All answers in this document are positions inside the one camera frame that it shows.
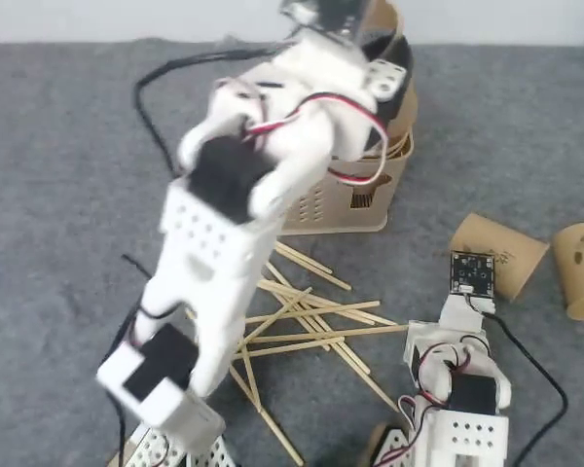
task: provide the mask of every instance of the black cable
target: black cable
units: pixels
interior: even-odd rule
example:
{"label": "black cable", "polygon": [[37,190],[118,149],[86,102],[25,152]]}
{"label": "black cable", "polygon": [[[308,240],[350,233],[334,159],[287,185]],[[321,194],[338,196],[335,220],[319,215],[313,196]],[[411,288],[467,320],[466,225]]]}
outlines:
{"label": "black cable", "polygon": [[121,255],[121,259],[137,268],[140,271],[140,273],[143,274],[148,279],[152,278],[152,273],[146,270],[145,267],[139,261],[135,260],[128,253],[124,253],[123,255]]}
{"label": "black cable", "polygon": [[[151,277],[151,274],[138,261],[133,259],[130,255],[124,253],[123,255],[121,255],[121,258],[122,258],[122,260],[127,261],[131,265],[135,266],[139,271],[141,271],[143,273],[143,275],[145,275],[147,277]],[[108,347],[108,350],[106,351],[104,357],[102,358],[101,362],[99,363],[100,366],[106,360],[108,360],[108,357],[110,357],[110,355],[112,355],[112,353],[115,350],[117,350],[117,347],[119,347],[119,344],[121,343],[121,341],[124,339],[124,337],[128,333],[129,328],[132,325],[132,322],[136,318],[136,314],[138,313],[138,310],[140,310],[140,300],[141,300],[141,297],[139,297],[138,300],[129,308],[128,314],[126,314],[126,317],[124,318],[122,323],[119,325],[119,329],[117,330],[115,337],[112,339],[110,346]],[[118,449],[118,454],[117,454],[117,460],[119,461],[118,465],[123,467],[123,465],[125,463],[124,457],[125,457],[125,446],[126,446],[126,413],[124,412],[124,408],[121,407],[121,404],[119,403],[119,401],[110,392],[106,391],[106,397],[108,397],[108,400],[113,405],[113,408],[115,409],[115,412],[117,413],[117,419],[119,419],[119,449]]]}
{"label": "black cable", "polygon": [[150,71],[141,79],[139,79],[132,89],[132,104],[138,113],[141,122],[145,125],[145,128],[149,131],[152,139],[156,146],[161,150],[163,153],[164,163],[166,168],[171,175],[171,177],[175,177],[178,175],[178,171],[175,169],[173,164],[173,156],[171,155],[171,151],[168,149],[168,146],[164,142],[163,137],[161,136],[159,130],[154,125],[149,112],[145,108],[143,104],[143,90],[152,84],[154,81],[158,80],[162,76],[166,75],[167,73],[178,70],[180,68],[188,68],[189,66],[198,65],[202,63],[208,63],[212,61],[241,61],[241,60],[248,60],[251,58],[257,58],[260,56],[266,56],[274,54],[277,51],[277,48],[262,48],[262,49],[234,49],[225,52],[214,52],[214,53],[207,53],[207,54],[197,54],[193,56],[189,56],[186,58],[178,58],[174,60],[170,60],[162,66]]}
{"label": "black cable", "polygon": [[126,413],[124,408],[115,397],[108,391],[106,391],[106,396],[108,400],[115,408],[115,413],[117,413],[117,419],[119,419],[119,450],[117,451],[117,465],[124,466],[124,457],[126,456]]}
{"label": "black cable", "polygon": [[499,325],[499,327],[502,329],[502,331],[504,332],[504,334],[506,335],[508,340],[513,342],[515,344],[515,346],[529,360],[529,362],[532,363],[533,366],[545,377],[545,379],[547,379],[549,381],[549,383],[554,387],[554,389],[556,389],[556,392],[558,392],[558,394],[561,396],[561,399],[563,401],[563,405],[561,406],[561,409],[547,423],[545,423],[534,434],[534,436],[532,436],[532,438],[529,440],[529,442],[524,446],[524,448],[521,450],[521,452],[517,455],[517,458],[515,459],[513,466],[519,467],[520,465],[522,465],[522,462],[524,461],[526,456],[532,451],[532,449],[534,448],[536,443],[538,443],[540,441],[540,439],[543,438],[543,436],[545,436],[547,434],[547,432],[549,430],[551,430],[554,427],[554,425],[556,425],[563,416],[565,416],[566,411],[568,411],[568,397],[566,396],[565,390],[558,384],[558,382],[547,372],[547,370],[545,370],[543,368],[543,366],[540,363],[538,363],[538,361],[528,352],[528,350],[515,337],[515,335],[510,331],[510,329],[508,329],[508,326],[506,325],[506,323],[504,322],[503,319],[501,319],[498,316],[495,316],[494,314],[478,310],[471,303],[471,299],[469,298],[469,296],[465,296],[465,301],[474,311],[481,313],[483,316],[490,319],[491,321],[494,321],[495,323],[497,323]]}
{"label": "black cable", "polygon": [[[143,274],[147,279],[151,279],[153,277],[152,273],[149,272],[142,265],[141,262],[139,262],[138,260],[134,259],[128,253],[124,253],[123,255],[121,255],[121,259],[124,260],[124,261],[126,261],[126,262],[128,262],[130,265],[134,266],[135,268],[137,268],[139,270],[139,272],[141,274]],[[143,313],[149,319],[158,320],[158,319],[168,318],[171,314],[173,314],[175,312],[176,309],[177,309],[177,307],[174,306],[171,309],[169,309],[168,311],[165,311],[163,314],[151,314],[149,311],[147,311],[145,308],[143,308],[142,305],[140,305],[138,311],[140,311],[141,313]]]}
{"label": "black cable", "polygon": [[478,336],[475,336],[473,334],[466,334],[464,336],[461,336],[458,341],[460,343],[463,343],[463,341],[465,339],[474,339],[474,340],[478,341],[479,343],[481,343],[482,345],[484,345],[485,346],[485,349],[487,350],[487,355],[489,355],[491,357],[491,348],[489,347],[489,345],[485,341],[483,341],[482,339],[480,339]]}

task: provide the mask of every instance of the circuit board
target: circuit board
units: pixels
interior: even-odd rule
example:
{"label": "circuit board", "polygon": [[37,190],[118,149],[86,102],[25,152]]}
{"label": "circuit board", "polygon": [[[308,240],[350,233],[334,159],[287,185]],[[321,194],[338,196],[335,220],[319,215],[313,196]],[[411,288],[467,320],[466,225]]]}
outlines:
{"label": "circuit board", "polygon": [[450,293],[492,299],[494,295],[492,255],[452,252]]}

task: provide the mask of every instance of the wire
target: wire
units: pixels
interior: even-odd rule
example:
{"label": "wire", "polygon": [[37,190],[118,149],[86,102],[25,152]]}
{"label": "wire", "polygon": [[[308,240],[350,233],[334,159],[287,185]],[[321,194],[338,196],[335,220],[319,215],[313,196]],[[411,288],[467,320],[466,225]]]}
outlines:
{"label": "wire", "polygon": [[212,61],[241,61],[241,60],[248,60],[251,58],[257,58],[260,56],[271,55],[276,53],[278,48],[262,48],[262,49],[233,49],[230,51],[225,52],[214,52],[214,53],[206,53],[206,54],[197,54],[193,56],[189,56],[186,58],[177,58],[174,60],[170,60],[167,63],[159,66],[158,68],[150,71],[145,76],[140,78],[135,84],[132,89],[132,104],[134,109],[138,113],[142,124],[144,124],[145,128],[151,135],[154,144],[160,149],[164,164],[166,165],[166,169],[168,170],[171,177],[175,177],[179,175],[178,171],[175,169],[173,164],[173,156],[171,155],[171,151],[168,149],[166,142],[164,141],[160,131],[154,125],[152,118],[145,108],[143,103],[143,91],[149,85],[160,79],[162,76],[170,73],[174,70],[179,70],[181,68],[188,68],[193,65],[198,65],[202,63],[209,63]]}
{"label": "wire", "polygon": [[282,126],[289,124],[290,121],[288,119],[290,119],[294,115],[300,113],[301,108],[305,104],[312,102],[312,101],[315,101],[315,100],[332,100],[335,102],[344,103],[345,105],[348,105],[349,107],[354,108],[357,112],[359,112],[361,115],[363,115],[366,119],[368,119],[370,121],[370,123],[372,124],[372,127],[379,134],[379,136],[381,137],[381,141],[383,143],[382,150],[381,150],[381,158],[379,161],[379,166],[377,167],[376,172],[372,176],[370,176],[370,177],[357,177],[354,175],[348,175],[348,174],[342,173],[342,172],[335,170],[333,168],[329,168],[329,173],[334,175],[342,183],[345,183],[347,185],[352,185],[352,186],[365,186],[365,185],[370,185],[370,184],[376,182],[379,179],[379,177],[381,176],[381,174],[383,173],[384,168],[385,168],[385,164],[387,163],[387,151],[389,149],[389,136],[387,135],[387,130],[385,129],[383,123],[369,109],[367,109],[366,107],[361,105],[359,102],[356,102],[356,101],[346,97],[343,94],[338,94],[336,92],[327,92],[327,91],[312,93],[312,94],[306,96],[305,98],[303,98],[301,100],[301,102],[299,102],[297,104],[297,106],[283,120],[275,121],[275,122],[266,122],[260,127],[251,128],[250,131],[254,134],[259,134],[259,133],[262,133],[265,131],[268,131],[268,132],[275,131],[276,129],[278,129]]}
{"label": "wire", "polygon": [[164,454],[158,462],[152,465],[152,467],[160,467],[161,465],[163,465],[164,462],[166,461],[166,458],[168,457],[168,452],[170,451],[171,448],[171,443],[168,441],[168,438],[165,435],[162,436],[164,439]]}
{"label": "wire", "polygon": [[549,430],[551,430],[554,425],[556,425],[560,419],[565,416],[565,413],[568,411],[568,397],[566,396],[565,391],[563,388],[558,384],[558,382],[543,368],[543,366],[538,363],[538,361],[528,352],[528,350],[524,347],[524,345],[515,337],[515,335],[508,329],[508,326],[498,316],[494,314],[487,313],[484,311],[480,311],[476,308],[472,303],[471,299],[468,295],[465,295],[465,301],[467,304],[476,312],[482,314],[486,318],[494,321],[499,325],[499,327],[504,332],[504,335],[515,344],[515,346],[524,354],[524,356],[529,360],[530,363],[547,379],[547,381],[556,389],[556,392],[561,396],[562,399],[562,406],[560,410],[547,422],[545,423],[535,434],[532,438],[528,441],[528,443],[522,448],[521,452],[517,455],[515,462],[513,463],[514,467],[519,467],[524,462],[524,459],[528,456],[528,454],[532,451],[536,443],[538,443],[543,436],[547,434]]}
{"label": "wire", "polygon": [[378,464],[374,464],[374,467],[383,467],[384,465],[387,465],[390,462],[393,462],[394,460],[399,459],[400,457],[402,457],[403,455],[405,455],[407,452],[409,452],[411,450],[411,448],[415,445],[415,443],[418,441],[418,438],[420,437],[420,433],[421,433],[421,430],[422,430],[423,425],[424,425],[424,420],[426,418],[426,414],[428,413],[428,411],[430,409],[436,409],[436,407],[433,405],[430,405],[430,406],[426,407],[424,409],[424,411],[421,413],[420,427],[418,428],[416,435],[413,437],[413,440],[411,440],[411,442],[405,447],[391,449],[388,452],[386,452],[385,454],[383,454],[383,457],[381,457],[381,461]]}
{"label": "wire", "polygon": [[[129,264],[133,265],[134,267],[136,267],[146,277],[148,277],[148,278],[151,277],[151,274],[149,273],[149,271],[146,270],[138,261],[136,261],[134,258],[132,258],[127,253],[124,253],[123,255],[121,255],[121,259],[128,262]],[[119,329],[117,330],[117,333],[115,334],[114,338],[112,339],[112,341],[110,343],[110,346],[108,347],[108,350],[106,351],[106,353],[104,354],[104,357],[102,358],[101,362],[99,363],[100,366],[106,360],[108,360],[108,357],[110,357],[115,350],[117,350],[117,347],[119,347],[119,345],[121,344],[121,341],[128,334],[129,329],[131,328],[134,319],[136,319],[136,314],[138,313],[138,310],[140,310],[141,297],[142,296],[139,296],[138,300],[129,308],[128,314],[126,314],[126,317],[124,317],[124,320],[119,325]],[[117,414],[117,419],[119,420],[119,449],[118,449],[118,453],[117,453],[117,460],[118,460],[118,465],[123,466],[125,464],[124,457],[126,455],[125,454],[126,413],[124,411],[124,408],[119,403],[119,401],[115,398],[115,396],[113,396],[108,391],[105,391],[105,392],[106,392],[106,397],[108,397],[108,400],[113,405],[113,408],[115,409],[115,413]]]}
{"label": "wire", "polygon": [[126,457],[126,413],[124,408],[121,407],[119,401],[108,391],[106,391],[106,397],[113,405],[115,413],[117,414],[117,419],[119,419],[119,449],[117,451],[117,465],[125,465]]}
{"label": "wire", "polygon": [[402,413],[402,415],[406,418],[407,423],[409,424],[409,427],[411,428],[411,431],[415,431],[416,430],[416,425],[413,422],[413,420],[411,419],[411,417],[405,412],[405,410],[402,408],[402,403],[405,402],[407,403],[412,409],[413,409],[413,414],[415,416],[416,413],[416,401],[415,399],[413,399],[410,396],[400,396],[398,398],[398,409],[400,410],[400,412]]}
{"label": "wire", "polygon": [[463,343],[463,341],[465,339],[475,339],[476,341],[478,341],[479,343],[481,343],[485,347],[485,349],[487,350],[487,354],[491,357],[491,348],[489,347],[489,345],[483,339],[481,339],[478,336],[475,336],[473,334],[465,334],[464,336],[461,336],[458,341],[460,343]]}
{"label": "wire", "polygon": [[140,273],[143,274],[148,279],[151,279],[152,278],[152,273],[149,272],[148,270],[146,270],[145,267],[139,261],[135,260],[128,253],[122,254],[121,255],[121,259],[124,260],[124,261],[126,261],[126,262],[128,262],[129,264],[131,264],[135,268],[137,268],[140,271]]}

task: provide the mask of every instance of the mounting plate with holes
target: mounting plate with holes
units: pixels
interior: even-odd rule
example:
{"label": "mounting plate with holes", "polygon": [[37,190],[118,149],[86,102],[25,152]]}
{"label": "mounting plate with holes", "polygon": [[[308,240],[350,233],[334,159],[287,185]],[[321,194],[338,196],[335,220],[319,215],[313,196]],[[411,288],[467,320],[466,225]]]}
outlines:
{"label": "mounting plate with holes", "polygon": [[126,467],[177,467],[186,453],[156,430],[148,430]]}
{"label": "mounting plate with holes", "polygon": [[432,437],[437,449],[445,452],[505,459],[508,451],[508,418],[439,411]]}
{"label": "mounting plate with holes", "polygon": [[187,467],[236,467],[222,437],[217,438],[209,453],[199,457],[188,456]]}
{"label": "mounting plate with holes", "polygon": [[[391,428],[385,435],[383,435],[383,444],[372,459],[371,465],[375,465],[381,461],[383,456],[393,449],[407,446],[407,437],[405,433],[399,428]],[[401,459],[395,459],[384,465],[384,467],[410,467],[411,453],[408,452]]]}
{"label": "mounting plate with holes", "polygon": [[168,440],[159,431],[147,430],[126,467],[177,467],[186,458],[187,467],[236,467],[222,437],[217,438],[210,452],[192,456]]}

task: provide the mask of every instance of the white bracket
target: white bracket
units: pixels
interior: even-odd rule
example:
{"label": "white bracket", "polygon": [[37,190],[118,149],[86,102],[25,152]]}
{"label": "white bracket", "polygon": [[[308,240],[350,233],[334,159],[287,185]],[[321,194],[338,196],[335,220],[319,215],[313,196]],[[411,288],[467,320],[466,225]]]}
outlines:
{"label": "white bracket", "polygon": [[379,102],[387,102],[393,98],[402,86],[407,76],[407,70],[402,66],[378,59],[368,67],[367,89]]}

